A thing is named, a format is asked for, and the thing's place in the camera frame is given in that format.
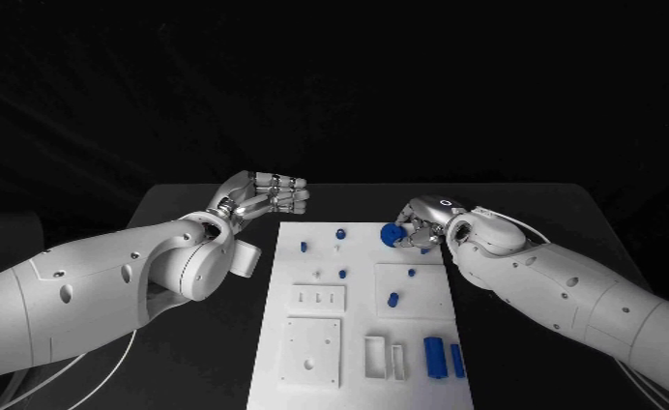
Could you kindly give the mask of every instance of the blue block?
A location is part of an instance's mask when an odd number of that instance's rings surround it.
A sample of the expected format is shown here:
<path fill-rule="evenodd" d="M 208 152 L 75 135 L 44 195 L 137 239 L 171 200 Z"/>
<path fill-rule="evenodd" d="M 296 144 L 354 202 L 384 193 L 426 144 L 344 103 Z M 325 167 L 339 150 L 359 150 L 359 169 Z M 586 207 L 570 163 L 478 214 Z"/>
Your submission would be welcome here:
<path fill-rule="evenodd" d="M 460 346 L 458 344 L 450 344 L 450 355 L 453 355 L 453 365 L 456 367 L 456 376 L 459 378 L 465 378 L 463 355 L 460 353 Z"/>
<path fill-rule="evenodd" d="M 443 340 L 440 337 L 426 337 L 426 359 L 429 362 L 429 376 L 436 379 L 449 377 L 446 356 L 443 354 Z"/>
<path fill-rule="evenodd" d="M 407 230 L 397 226 L 394 223 L 388 223 L 381 228 L 381 240 L 384 244 L 390 247 L 396 247 L 396 241 L 407 236 Z"/>
<path fill-rule="evenodd" d="M 394 292 L 391 294 L 391 299 L 388 300 L 390 307 L 396 308 L 398 306 L 400 294 Z"/>

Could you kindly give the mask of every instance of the blue rectangular block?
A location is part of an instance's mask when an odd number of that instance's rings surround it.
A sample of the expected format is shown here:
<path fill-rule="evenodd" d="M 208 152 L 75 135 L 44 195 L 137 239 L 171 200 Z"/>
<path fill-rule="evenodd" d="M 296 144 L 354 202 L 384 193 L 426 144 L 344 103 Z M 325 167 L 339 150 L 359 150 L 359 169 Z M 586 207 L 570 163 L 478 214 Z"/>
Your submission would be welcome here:
<path fill-rule="evenodd" d="M 450 354 L 453 355 L 453 365 L 456 367 L 456 376 L 459 378 L 465 378 L 463 355 L 460 353 L 460 346 L 458 344 L 450 344 Z"/>
<path fill-rule="evenodd" d="M 429 362 L 429 376 L 436 379 L 449 376 L 446 356 L 443 354 L 443 341 L 440 337 L 426 337 L 426 359 Z"/>

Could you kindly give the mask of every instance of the robotic hand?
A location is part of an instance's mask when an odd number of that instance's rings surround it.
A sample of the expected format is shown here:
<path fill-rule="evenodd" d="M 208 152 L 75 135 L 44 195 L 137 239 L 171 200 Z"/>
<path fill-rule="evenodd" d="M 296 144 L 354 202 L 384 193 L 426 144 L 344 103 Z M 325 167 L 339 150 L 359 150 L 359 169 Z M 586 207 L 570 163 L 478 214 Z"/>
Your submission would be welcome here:
<path fill-rule="evenodd" d="M 411 220 L 416 232 L 400 226 Z M 520 229 L 541 237 L 537 244 Z M 411 199 L 383 230 L 391 247 L 446 243 L 465 278 L 537 323 L 590 345 L 669 389 L 669 303 L 520 221 L 453 199 Z"/>
<path fill-rule="evenodd" d="M 45 250 L 0 273 L 0 374 L 78 356 L 202 301 L 261 251 L 234 239 L 267 212 L 305 214 L 308 182 L 234 175 L 207 211 Z"/>

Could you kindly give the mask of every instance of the robotic arm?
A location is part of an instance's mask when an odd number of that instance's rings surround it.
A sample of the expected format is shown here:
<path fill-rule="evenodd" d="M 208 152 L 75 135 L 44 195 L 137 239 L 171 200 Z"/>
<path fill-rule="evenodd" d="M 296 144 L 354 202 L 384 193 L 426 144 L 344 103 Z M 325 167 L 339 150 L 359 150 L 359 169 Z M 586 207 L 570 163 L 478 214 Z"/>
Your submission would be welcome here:
<path fill-rule="evenodd" d="M 416 232 L 401 224 L 411 221 Z M 524 226 L 544 240 L 530 241 Z M 411 199 L 384 227 L 393 247 L 446 243 L 465 278 L 548 329 L 607 353 L 669 389 L 669 303 L 530 226 L 434 195 Z"/>
<path fill-rule="evenodd" d="M 202 301 L 261 251 L 234 239 L 267 212 L 305 214 L 306 180 L 234 175 L 207 211 L 45 250 L 0 273 L 0 374 L 97 349 L 169 308 Z"/>

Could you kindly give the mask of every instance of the dark table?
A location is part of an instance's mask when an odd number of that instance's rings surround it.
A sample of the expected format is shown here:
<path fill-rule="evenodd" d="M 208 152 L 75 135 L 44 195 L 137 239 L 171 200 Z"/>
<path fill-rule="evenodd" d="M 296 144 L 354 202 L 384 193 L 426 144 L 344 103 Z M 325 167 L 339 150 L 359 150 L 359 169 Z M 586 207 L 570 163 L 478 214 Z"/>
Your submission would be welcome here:
<path fill-rule="evenodd" d="M 202 210 L 217 187 L 156 186 L 129 227 Z M 527 222 L 553 242 L 648 287 L 596 202 L 576 185 L 312 185 L 310 190 L 303 216 L 266 215 L 240 233 L 264 251 L 254 277 L 230 275 L 205 302 L 173 308 L 137 331 L 122 368 L 80 409 L 246 409 L 283 220 L 393 221 L 411 197 L 439 193 L 469 208 L 482 205 Z M 476 288 L 442 250 L 478 410 L 654 408 L 613 359 L 544 329 L 492 292 Z M 29 409 L 64 410 L 90 393 L 116 365 L 129 338 L 88 354 L 37 394 Z"/>

